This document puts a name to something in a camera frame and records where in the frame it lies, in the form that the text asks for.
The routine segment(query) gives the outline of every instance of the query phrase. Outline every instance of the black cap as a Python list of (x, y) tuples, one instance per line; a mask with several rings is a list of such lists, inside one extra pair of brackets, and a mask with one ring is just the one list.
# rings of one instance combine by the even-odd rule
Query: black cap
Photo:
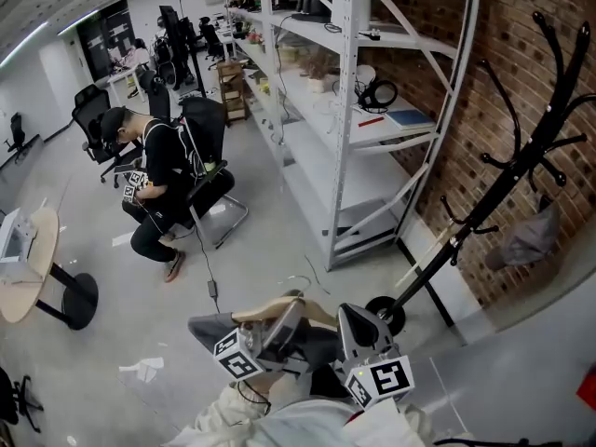
[(102, 139), (108, 144), (115, 142), (118, 130), (122, 128), (125, 108), (112, 108), (103, 113)]

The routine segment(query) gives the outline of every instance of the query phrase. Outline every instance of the brick wall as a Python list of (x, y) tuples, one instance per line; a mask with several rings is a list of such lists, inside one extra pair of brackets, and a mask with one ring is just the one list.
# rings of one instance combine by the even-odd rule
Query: brick wall
[[(464, 0), (393, 1), (418, 32), (456, 44)], [(524, 143), (544, 112), (555, 77), (554, 60), (545, 38), (532, 20), (532, 12), (541, 11), (547, 22), (554, 25), (566, 64), (580, 24), (587, 16), (596, 16), (593, 7), (582, 7), (581, 3), (593, 1), (481, 0), (464, 87), (438, 161), (417, 206), (435, 235), (448, 222), (440, 196), (446, 195), (455, 214), (464, 217), (499, 173), (498, 169), (482, 164), (479, 155), (488, 152), (497, 159), (508, 160), (512, 154), (513, 126), (507, 108), (488, 75), (478, 67), (478, 61), (482, 58), (490, 61), (508, 92), (518, 112)], [(373, 4), (373, 14), (391, 20), (386, 9), (379, 2), (376, 4), (379, 5)], [(591, 23), (592, 28), (596, 28), (596, 18)], [(595, 48), (596, 42), (592, 41), (576, 94), (596, 92)], [(448, 75), (451, 61), (440, 55), (436, 57)], [(380, 75), (393, 80), (402, 97), (437, 117), (444, 89), (422, 53), (375, 48), (364, 52), (362, 59), (377, 67)], [(596, 105), (581, 106), (569, 118), (560, 137), (585, 132), (589, 141), (550, 153), (550, 160), (567, 174), (568, 182), (562, 191), (543, 169), (535, 171), (538, 187), (551, 197), (557, 197), (562, 210), (561, 232), (553, 257), (560, 256), (569, 246), (596, 208), (595, 122)], [(396, 153), (395, 157), (413, 173), (426, 149), (425, 145), (415, 146)], [(496, 273), (484, 266), (484, 255), (499, 244), (514, 221), (535, 213), (535, 206), (528, 182), (521, 181), (485, 224), (499, 225), (500, 233), (471, 236), (460, 251), (458, 268), (482, 305), (490, 305), (506, 293), (520, 291), (528, 278), (547, 263), (508, 267)]]

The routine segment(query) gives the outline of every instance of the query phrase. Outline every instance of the round table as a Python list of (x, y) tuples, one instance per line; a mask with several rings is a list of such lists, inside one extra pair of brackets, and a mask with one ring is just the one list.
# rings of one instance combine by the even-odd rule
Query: round table
[[(24, 319), (35, 305), (64, 322), (72, 330), (82, 330), (95, 316), (99, 295), (97, 283), (88, 273), (72, 277), (54, 263), (60, 232), (58, 213), (54, 209), (43, 207), (33, 213), (30, 220), (37, 228), (37, 235), (27, 262), (42, 279), (27, 283), (0, 282), (0, 313), (9, 323), (17, 323)], [(48, 275), (53, 276), (65, 287), (61, 311), (39, 299)]]

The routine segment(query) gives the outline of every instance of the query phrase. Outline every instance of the black t-shirt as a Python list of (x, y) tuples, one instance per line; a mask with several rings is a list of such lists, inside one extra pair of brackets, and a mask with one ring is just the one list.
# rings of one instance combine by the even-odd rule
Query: black t-shirt
[(144, 151), (147, 156), (147, 176), (153, 186), (166, 185), (163, 196), (146, 202), (156, 210), (178, 215), (187, 210), (185, 198), (193, 187), (183, 145), (175, 128), (153, 119), (144, 132)]

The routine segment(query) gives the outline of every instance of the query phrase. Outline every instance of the coat rack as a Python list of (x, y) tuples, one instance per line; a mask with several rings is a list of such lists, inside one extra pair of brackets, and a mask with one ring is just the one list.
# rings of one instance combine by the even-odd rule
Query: coat rack
[(466, 238), (470, 234), (483, 235), (490, 232), (497, 232), (499, 230), (496, 225), (486, 228), (481, 228), (481, 225), (511, 190), (513, 190), (520, 178), (527, 173), (530, 186), (532, 187), (532, 190), (536, 192), (537, 188), (534, 183), (534, 169), (540, 164), (552, 175), (557, 185), (560, 187), (565, 186), (567, 181), (566, 175), (558, 170), (547, 159), (547, 154), (559, 147), (588, 140), (586, 134), (580, 134), (579, 136), (555, 141), (561, 132), (563, 124), (577, 106), (584, 102), (596, 102), (595, 93), (584, 94), (569, 102), (576, 87), (577, 78), (584, 57), (588, 51), (589, 24), (585, 21), (577, 32), (574, 54), (565, 71), (562, 62), (561, 46), (559, 45), (559, 40), (555, 34), (555, 29), (552, 26), (547, 25), (544, 16), (539, 12), (535, 12), (533, 18), (538, 27), (540, 27), (542, 34), (549, 42), (550, 49), (555, 58), (557, 79), (550, 103), (538, 122), (534, 132), (522, 148), (522, 132), (513, 104), (511, 104), (509, 96), (499, 82), (489, 62), (487, 60), (482, 60), (480, 62), (480, 65), (493, 80), (496, 89), (505, 101), (505, 105), (511, 114), (514, 137), (513, 156), (509, 161), (501, 162), (491, 157), (488, 153), (481, 155), (482, 162), (491, 164), (492, 166), (501, 169), (502, 172), (469, 215), (465, 219), (457, 218), (449, 206), (447, 198), (445, 196), (440, 198), (451, 221), (461, 225), (459, 231), (449, 239), (449, 242), (443, 246), (439, 253), (437, 253), (428, 266), (422, 271), (420, 276), (397, 300), (393, 301), (393, 303), (388, 303), (387, 301), (391, 301), (391, 298), (379, 297), (372, 299), (367, 304), (367, 309), (370, 309), (377, 316), (385, 319), (387, 323), (389, 323), (391, 332), (394, 335), (400, 332), (405, 324), (406, 318), (403, 306), (422, 287), (424, 287), (448, 261), (450, 261), (453, 266), (457, 264), (457, 255)]

